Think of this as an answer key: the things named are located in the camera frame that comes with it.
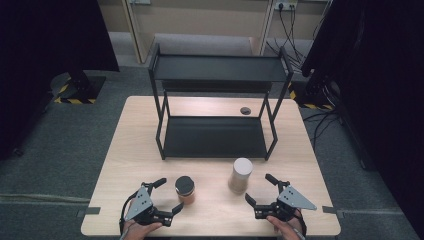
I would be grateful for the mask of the stand base with striped tape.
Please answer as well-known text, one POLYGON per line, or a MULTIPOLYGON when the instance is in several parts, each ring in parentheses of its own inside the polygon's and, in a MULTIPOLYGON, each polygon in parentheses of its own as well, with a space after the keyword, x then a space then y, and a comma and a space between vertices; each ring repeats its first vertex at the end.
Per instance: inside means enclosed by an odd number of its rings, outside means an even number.
POLYGON ((308 93, 306 91, 307 82, 293 80, 289 86, 289 96, 301 108, 332 110, 333 106, 322 91, 318 93, 308 93))
POLYGON ((94 104, 105 83, 105 76, 91 76, 84 71, 71 74, 54 97, 55 103, 94 104))

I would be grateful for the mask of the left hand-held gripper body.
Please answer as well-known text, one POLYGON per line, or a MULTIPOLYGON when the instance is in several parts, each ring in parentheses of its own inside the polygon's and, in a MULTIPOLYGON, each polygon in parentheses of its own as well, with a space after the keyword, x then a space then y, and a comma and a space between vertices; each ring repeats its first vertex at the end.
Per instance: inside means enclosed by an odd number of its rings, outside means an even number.
POLYGON ((129 200, 131 206, 123 216, 123 221, 134 220, 136 223, 147 226, 152 223, 161 223, 170 227, 173 219, 172 212, 159 211, 151 200, 152 187, 142 185, 129 200))

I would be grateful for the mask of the white wall power outlet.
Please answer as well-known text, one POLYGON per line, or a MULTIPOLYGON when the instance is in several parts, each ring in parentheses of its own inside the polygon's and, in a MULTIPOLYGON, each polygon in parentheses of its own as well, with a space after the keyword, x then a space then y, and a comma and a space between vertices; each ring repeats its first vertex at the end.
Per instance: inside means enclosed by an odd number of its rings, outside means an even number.
POLYGON ((274 9, 278 11, 294 11, 297 4, 298 0, 276 0, 274 9))

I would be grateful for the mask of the tall jar with white lid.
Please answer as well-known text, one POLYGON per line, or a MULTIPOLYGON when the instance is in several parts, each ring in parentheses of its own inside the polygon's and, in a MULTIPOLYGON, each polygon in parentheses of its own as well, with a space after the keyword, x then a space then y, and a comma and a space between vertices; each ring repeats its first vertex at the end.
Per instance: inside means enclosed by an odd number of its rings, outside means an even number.
POLYGON ((253 164, 247 158, 238 158, 233 163, 232 173, 228 180, 228 187, 237 194, 245 192, 248 188, 249 177, 253 171, 253 164))

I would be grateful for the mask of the short jar with black lid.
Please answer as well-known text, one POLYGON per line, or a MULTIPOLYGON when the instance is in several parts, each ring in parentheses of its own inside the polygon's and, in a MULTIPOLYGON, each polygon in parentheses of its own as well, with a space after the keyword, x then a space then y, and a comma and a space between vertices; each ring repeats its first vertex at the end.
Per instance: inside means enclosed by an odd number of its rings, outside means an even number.
POLYGON ((191 177, 181 176, 175 182, 175 190, 178 198, 186 205, 195 201, 195 184, 191 177))

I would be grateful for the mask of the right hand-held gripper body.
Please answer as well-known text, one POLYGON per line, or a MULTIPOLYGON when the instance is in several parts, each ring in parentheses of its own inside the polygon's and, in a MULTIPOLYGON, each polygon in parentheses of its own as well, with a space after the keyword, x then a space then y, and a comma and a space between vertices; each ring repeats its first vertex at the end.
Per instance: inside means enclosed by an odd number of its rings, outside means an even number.
POLYGON ((256 219, 273 216, 281 221, 289 221, 295 217, 295 211, 298 209, 316 210, 317 207, 294 187, 288 185, 282 187, 278 197, 271 204, 254 204, 254 215, 256 219))

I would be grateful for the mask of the black curtain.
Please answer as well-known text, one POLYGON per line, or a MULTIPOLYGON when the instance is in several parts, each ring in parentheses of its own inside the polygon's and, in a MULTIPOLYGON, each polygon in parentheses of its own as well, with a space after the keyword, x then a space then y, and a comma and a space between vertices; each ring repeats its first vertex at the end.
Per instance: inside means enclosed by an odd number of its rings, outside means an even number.
POLYGON ((97 0, 0 0, 0 161, 30 129, 54 77, 117 69, 97 0))
POLYGON ((424 0, 332 0, 302 66, 335 82, 362 149, 424 240, 424 0))

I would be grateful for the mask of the person's left hand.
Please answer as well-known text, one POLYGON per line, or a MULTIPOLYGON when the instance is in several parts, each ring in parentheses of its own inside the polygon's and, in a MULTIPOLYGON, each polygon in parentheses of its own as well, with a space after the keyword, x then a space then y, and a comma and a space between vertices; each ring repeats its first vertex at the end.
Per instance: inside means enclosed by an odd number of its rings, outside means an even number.
POLYGON ((161 223, 140 225, 134 220, 127 221, 124 224, 120 240, 144 240, 149 233, 159 229, 161 226, 161 223))

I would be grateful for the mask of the person's right hand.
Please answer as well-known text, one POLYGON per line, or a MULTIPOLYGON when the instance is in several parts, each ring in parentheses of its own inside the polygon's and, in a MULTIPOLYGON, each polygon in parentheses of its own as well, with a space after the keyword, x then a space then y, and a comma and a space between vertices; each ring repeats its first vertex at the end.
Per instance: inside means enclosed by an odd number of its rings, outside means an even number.
POLYGON ((274 216, 268 216, 266 220, 274 226, 274 232, 279 233, 283 240, 305 240, 301 211, 297 209, 294 214, 295 216, 288 222, 281 221, 274 216))

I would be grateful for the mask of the beige wooden partition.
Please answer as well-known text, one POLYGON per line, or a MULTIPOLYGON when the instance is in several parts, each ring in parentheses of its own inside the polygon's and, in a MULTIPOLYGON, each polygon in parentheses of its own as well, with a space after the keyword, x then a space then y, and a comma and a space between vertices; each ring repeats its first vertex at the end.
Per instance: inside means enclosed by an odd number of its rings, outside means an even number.
POLYGON ((97 0, 106 28, 130 35, 144 63, 157 34, 234 36, 249 39, 261 55, 273 0, 97 0))

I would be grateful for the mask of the grey floor tape strip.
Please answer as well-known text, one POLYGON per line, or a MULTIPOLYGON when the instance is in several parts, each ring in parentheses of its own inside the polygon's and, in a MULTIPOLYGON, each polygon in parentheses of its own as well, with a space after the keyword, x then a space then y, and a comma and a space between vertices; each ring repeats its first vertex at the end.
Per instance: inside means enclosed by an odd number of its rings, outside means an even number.
POLYGON ((323 206, 322 211, 327 214, 335 214, 338 219, 343 219, 345 217, 344 212, 335 207, 323 206))
POLYGON ((100 213, 100 207, 87 207, 85 209, 78 210, 76 213, 77 218, 84 218, 86 215, 98 215, 100 213))

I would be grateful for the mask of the black metal two-tier rack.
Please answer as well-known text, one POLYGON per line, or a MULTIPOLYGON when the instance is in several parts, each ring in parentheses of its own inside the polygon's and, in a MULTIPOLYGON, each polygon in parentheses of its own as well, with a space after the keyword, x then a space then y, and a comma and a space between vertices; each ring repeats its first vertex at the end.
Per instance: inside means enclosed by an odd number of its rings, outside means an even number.
POLYGON ((162 158, 263 158, 278 142, 277 114, 294 74, 285 49, 275 56, 164 54, 155 45, 148 74, 158 115, 162 158), (259 113, 175 115, 170 93, 261 94, 259 113))

